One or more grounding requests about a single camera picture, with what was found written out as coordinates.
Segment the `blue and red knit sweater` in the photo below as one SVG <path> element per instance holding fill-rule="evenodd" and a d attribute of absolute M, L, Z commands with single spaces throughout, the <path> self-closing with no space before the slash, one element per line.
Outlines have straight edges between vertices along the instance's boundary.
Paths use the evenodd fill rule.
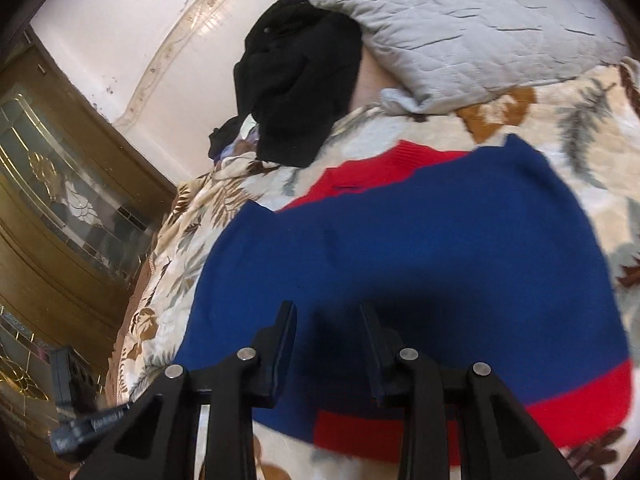
<path fill-rule="evenodd" d="M 469 153 L 407 141 L 328 171 L 278 211 L 245 204 L 210 251 L 176 360 L 216 364 L 298 312 L 282 400 L 290 437 L 393 462 L 401 424 L 371 394 L 360 304 L 438 364 L 485 362 L 560 448 L 620 425 L 631 358 L 590 221 L 517 136 Z"/>

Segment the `small dark purple clothes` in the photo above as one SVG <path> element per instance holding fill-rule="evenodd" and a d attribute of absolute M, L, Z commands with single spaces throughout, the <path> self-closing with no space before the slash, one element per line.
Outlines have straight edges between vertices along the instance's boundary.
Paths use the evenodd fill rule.
<path fill-rule="evenodd" d="M 243 127 L 251 129 L 254 125 L 256 125 L 256 122 L 253 116 L 248 114 L 232 117 L 222 126 L 215 128 L 208 136 L 208 158 L 211 160 L 218 159 L 222 152 L 236 141 Z"/>

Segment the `wooden glass door cabinet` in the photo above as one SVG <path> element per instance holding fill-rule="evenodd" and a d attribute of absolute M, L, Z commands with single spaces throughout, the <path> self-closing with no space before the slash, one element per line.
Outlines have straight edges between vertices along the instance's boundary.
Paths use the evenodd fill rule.
<path fill-rule="evenodd" d="M 70 468 L 50 356 L 72 347 L 95 387 L 174 187 L 62 75 L 32 30 L 1 62 L 1 426 L 39 479 Z"/>

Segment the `leaf pattern fleece blanket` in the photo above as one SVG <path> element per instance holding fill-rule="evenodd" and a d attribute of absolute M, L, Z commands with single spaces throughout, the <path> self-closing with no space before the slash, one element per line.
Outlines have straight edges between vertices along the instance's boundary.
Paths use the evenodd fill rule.
<path fill-rule="evenodd" d="M 358 101 L 308 168 L 256 158 L 247 119 L 207 174 L 183 183 L 142 268 L 114 345 L 109 404 L 136 398 L 174 358 L 214 241 L 248 200 L 273 210 L 333 190 L 346 170 L 399 167 L 401 142 L 437 156 L 499 145 L 514 133 L 548 158 L 585 208 L 608 256 L 631 344 L 639 341 L 639 65 L 624 58 L 575 79 L 510 90 L 446 116 L 390 116 Z"/>

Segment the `black garment pile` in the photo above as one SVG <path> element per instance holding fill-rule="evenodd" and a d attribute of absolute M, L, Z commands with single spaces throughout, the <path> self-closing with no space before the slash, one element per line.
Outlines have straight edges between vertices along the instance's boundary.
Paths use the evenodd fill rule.
<path fill-rule="evenodd" d="M 234 66 L 240 116 L 258 125 L 257 158 L 310 166 L 349 111 L 362 40 L 357 22 L 309 0 L 277 0 L 258 18 Z"/>

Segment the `grey quilted pillow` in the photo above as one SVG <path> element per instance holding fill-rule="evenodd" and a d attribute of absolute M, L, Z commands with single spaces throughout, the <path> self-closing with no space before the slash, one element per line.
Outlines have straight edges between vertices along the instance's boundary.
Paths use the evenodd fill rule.
<path fill-rule="evenodd" d="M 447 114 L 615 64 L 630 47 L 602 0 L 309 0 L 356 21 L 400 83 L 390 114 Z"/>

